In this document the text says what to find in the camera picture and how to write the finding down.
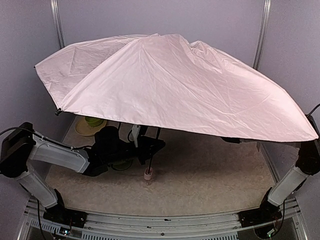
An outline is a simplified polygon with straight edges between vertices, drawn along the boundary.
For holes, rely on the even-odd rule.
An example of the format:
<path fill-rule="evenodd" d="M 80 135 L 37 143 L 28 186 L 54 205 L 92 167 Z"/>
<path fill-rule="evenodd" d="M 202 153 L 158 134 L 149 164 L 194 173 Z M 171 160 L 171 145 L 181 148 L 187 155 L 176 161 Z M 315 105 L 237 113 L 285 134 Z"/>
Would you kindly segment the pink and black umbrella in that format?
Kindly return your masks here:
<path fill-rule="evenodd" d="M 267 142 L 318 138 L 285 89 L 222 50 L 180 34 L 73 43 L 35 70 L 62 112 Z"/>

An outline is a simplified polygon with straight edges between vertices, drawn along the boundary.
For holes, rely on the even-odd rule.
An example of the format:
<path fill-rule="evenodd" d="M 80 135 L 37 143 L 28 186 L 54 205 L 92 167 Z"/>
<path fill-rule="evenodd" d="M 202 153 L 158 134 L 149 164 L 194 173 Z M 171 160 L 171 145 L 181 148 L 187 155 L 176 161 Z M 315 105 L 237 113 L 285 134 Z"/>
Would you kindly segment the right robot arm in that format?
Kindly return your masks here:
<path fill-rule="evenodd" d="M 263 197 L 260 208 L 277 211 L 285 199 L 301 186 L 309 176 L 320 172 L 320 141 L 301 143 L 295 165 Z"/>

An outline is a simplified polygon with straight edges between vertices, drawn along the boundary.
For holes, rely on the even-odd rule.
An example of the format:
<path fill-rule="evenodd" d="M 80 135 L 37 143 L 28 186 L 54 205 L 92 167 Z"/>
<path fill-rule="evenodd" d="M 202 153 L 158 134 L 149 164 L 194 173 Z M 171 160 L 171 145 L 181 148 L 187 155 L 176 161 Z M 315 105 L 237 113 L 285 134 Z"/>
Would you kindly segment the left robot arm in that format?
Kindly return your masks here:
<path fill-rule="evenodd" d="M 15 179 L 47 209 L 59 205 L 58 192 L 35 171 L 29 160 L 41 161 L 71 169 L 89 177 L 97 177 L 115 165 L 138 159 L 141 165 L 165 147 L 158 136 L 146 136 L 147 126 L 134 125 L 132 140 L 120 138 L 120 129 L 107 125 L 94 134 L 91 146 L 74 147 L 52 140 L 36 132 L 25 122 L 4 132 L 0 152 L 0 172 Z"/>

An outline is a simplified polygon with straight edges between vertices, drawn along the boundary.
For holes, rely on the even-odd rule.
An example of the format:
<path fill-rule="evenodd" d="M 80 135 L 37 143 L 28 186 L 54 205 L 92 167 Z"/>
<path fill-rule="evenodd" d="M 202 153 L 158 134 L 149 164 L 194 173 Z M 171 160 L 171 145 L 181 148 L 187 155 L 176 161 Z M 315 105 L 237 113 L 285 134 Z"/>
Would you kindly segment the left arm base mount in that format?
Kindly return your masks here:
<path fill-rule="evenodd" d="M 45 220 L 70 227 L 84 228 L 88 214 L 84 211 L 66 208 L 64 211 L 46 210 L 43 214 Z"/>

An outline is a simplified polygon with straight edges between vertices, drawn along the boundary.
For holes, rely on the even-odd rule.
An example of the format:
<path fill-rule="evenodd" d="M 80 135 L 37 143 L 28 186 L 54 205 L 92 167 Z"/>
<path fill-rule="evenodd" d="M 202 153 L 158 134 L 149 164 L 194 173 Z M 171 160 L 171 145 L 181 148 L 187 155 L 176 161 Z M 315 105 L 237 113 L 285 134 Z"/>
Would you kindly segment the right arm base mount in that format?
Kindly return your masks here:
<path fill-rule="evenodd" d="M 260 208 L 240 211 L 238 213 L 242 228 L 252 227 L 282 218 L 282 213 L 277 210 L 275 213 L 263 211 Z"/>

